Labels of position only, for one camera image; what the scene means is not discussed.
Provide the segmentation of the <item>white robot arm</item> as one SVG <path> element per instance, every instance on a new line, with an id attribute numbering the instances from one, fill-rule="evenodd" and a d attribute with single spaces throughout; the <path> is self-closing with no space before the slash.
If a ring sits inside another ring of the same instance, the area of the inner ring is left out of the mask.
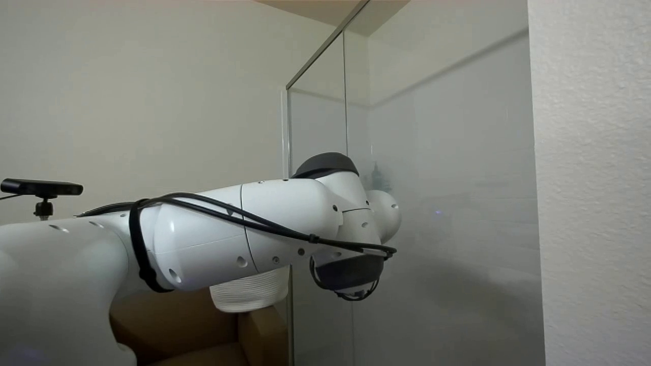
<path id="1" fill-rule="evenodd" d="M 308 259 L 318 287 L 369 297 L 401 210 L 342 153 L 293 177 L 104 205 L 0 228 L 0 363 L 137 366 L 110 324 L 117 301 L 202 291 Z"/>

